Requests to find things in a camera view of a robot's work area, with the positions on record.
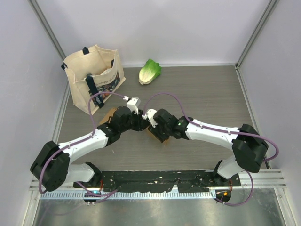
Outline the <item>brown cardboard box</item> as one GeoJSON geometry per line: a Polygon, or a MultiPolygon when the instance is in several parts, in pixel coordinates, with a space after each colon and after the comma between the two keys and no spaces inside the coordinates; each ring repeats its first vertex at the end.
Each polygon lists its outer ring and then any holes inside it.
{"type": "Polygon", "coordinates": [[[110,117],[113,116],[114,112],[116,111],[116,108],[111,108],[106,115],[100,120],[99,125],[102,125],[104,123],[106,123],[110,117]]]}

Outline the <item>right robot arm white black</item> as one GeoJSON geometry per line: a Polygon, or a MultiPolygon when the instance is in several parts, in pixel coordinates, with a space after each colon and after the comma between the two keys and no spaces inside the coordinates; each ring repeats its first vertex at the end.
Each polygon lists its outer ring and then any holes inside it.
{"type": "Polygon", "coordinates": [[[268,144],[248,124],[240,128],[220,127],[191,117],[176,118],[165,109],[149,109],[143,119],[149,121],[148,130],[160,142],[174,137],[205,141],[232,150],[232,156],[220,160],[214,168],[212,179],[218,186],[225,185],[232,176],[242,171],[259,172],[268,149],[268,144]]]}

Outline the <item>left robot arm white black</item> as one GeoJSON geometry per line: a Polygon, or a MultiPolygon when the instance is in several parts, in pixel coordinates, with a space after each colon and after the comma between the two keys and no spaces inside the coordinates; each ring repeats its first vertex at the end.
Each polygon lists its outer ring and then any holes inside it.
{"type": "Polygon", "coordinates": [[[95,131],[73,141],[44,144],[30,171],[39,180],[39,191],[52,192],[64,183],[87,188],[101,184],[101,171],[91,162],[75,165],[74,161],[100,148],[116,142],[123,132],[143,131],[150,123],[143,118],[142,110],[137,113],[125,106],[118,107],[108,121],[99,125],[95,131]]]}

